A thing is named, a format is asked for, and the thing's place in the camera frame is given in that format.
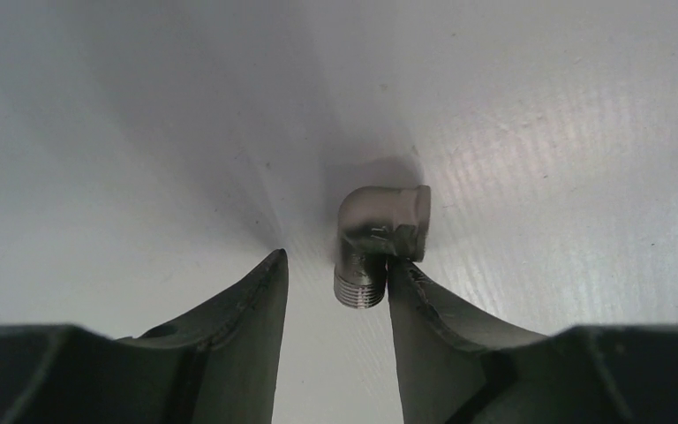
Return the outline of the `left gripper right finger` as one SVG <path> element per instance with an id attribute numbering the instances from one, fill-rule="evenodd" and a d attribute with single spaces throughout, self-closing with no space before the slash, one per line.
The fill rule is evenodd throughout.
<path id="1" fill-rule="evenodd" d="M 388 303 L 407 423 L 678 423 L 678 324 L 545 336 L 399 259 Z"/>

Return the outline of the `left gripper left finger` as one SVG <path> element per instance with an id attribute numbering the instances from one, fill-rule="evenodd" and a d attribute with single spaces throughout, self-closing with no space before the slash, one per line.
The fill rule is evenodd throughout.
<path id="1" fill-rule="evenodd" d="M 288 256 L 139 337 L 0 326 L 0 423 L 269 423 Z"/>

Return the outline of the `steel elbow pipe fitting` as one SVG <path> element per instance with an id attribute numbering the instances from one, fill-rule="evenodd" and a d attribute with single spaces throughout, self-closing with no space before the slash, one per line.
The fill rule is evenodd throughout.
<path id="1" fill-rule="evenodd" d="M 348 194 L 336 230 L 334 293 L 342 305 L 367 309 L 380 303 L 390 257 L 424 259 L 431 207 L 428 185 L 363 186 Z"/>

